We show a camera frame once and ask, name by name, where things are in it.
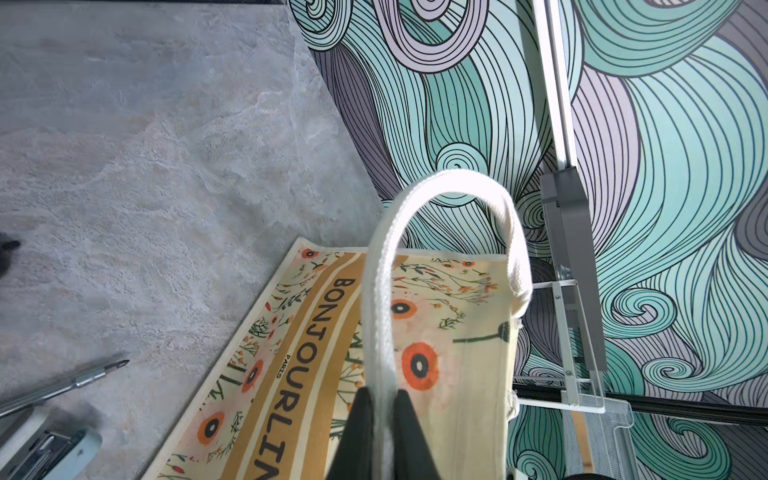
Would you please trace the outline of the white stapler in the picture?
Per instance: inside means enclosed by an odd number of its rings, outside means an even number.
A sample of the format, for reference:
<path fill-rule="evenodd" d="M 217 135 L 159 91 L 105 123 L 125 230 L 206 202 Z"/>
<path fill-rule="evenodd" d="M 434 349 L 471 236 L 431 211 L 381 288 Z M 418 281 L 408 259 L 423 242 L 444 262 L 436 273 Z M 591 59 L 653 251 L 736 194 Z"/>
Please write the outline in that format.
<path fill-rule="evenodd" d="M 101 435 L 46 428 L 49 410 L 31 407 L 1 418 L 2 479 L 75 479 L 96 457 Z"/>

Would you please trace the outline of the black handled screwdriver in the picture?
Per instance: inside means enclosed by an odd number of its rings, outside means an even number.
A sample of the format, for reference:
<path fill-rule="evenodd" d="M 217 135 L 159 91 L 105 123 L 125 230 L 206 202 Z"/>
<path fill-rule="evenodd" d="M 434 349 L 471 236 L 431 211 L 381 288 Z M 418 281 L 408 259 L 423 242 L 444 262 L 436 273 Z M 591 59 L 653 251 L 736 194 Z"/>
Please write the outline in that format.
<path fill-rule="evenodd" d="M 24 392 L 10 400 L 2 401 L 1 417 L 7 417 L 40 402 L 56 398 L 69 391 L 80 389 L 95 383 L 110 373 L 127 366 L 129 363 L 129 359 L 123 359 L 104 366 L 91 368 L 71 378 L 57 380 L 53 383 Z"/>

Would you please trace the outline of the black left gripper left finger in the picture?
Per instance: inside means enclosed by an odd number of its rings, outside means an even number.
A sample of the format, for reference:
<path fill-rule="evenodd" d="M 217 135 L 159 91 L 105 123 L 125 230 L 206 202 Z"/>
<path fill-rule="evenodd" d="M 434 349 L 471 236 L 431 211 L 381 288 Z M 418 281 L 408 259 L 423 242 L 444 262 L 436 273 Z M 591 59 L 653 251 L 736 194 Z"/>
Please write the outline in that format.
<path fill-rule="evenodd" d="M 373 420 L 373 400 L 369 389 L 362 387 L 354 397 L 327 480 L 371 479 Z"/>

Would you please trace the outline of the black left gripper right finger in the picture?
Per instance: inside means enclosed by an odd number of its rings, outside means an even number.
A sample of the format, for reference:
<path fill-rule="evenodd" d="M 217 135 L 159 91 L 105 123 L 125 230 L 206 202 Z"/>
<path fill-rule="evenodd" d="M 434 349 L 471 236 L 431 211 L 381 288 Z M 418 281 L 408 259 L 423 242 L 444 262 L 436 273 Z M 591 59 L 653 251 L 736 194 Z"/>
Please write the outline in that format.
<path fill-rule="evenodd" d="M 397 480 L 439 480 L 440 476 L 410 396 L 399 390 L 394 401 L 394 475 Z"/>

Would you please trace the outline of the black wall shelf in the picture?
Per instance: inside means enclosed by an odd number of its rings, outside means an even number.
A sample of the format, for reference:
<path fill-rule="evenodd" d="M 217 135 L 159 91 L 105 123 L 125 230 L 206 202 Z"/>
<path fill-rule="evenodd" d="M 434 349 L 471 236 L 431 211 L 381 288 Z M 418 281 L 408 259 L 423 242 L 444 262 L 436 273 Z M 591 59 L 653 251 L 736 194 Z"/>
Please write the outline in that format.
<path fill-rule="evenodd" d="M 579 455 L 573 478 L 636 479 L 631 406 L 608 398 L 604 386 L 607 360 L 589 202 L 577 169 L 543 175 L 541 200 L 554 277 L 534 289 L 552 298 L 562 372 L 519 377 L 519 402 L 564 412 L 564 428 Z"/>

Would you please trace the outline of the cream floral grocery bag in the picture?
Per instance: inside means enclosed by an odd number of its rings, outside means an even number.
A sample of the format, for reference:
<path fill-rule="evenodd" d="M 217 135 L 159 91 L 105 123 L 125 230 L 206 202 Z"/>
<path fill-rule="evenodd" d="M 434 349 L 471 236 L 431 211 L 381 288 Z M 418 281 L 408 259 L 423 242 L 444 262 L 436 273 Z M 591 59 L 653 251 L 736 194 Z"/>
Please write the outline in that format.
<path fill-rule="evenodd" d="M 499 255 L 404 249 L 418 214 L 466 200 Z M 403 190 L 367 247 L 298 239 L 225 347 L 148 479 L 322 479 L 355 395 L 373 399 L 373 475 L 395 474 L 406 393 L 441 479 L 502 479 L 517 339 L 533 293 L 521 222 L 489 176 L 444 170 Z"/>

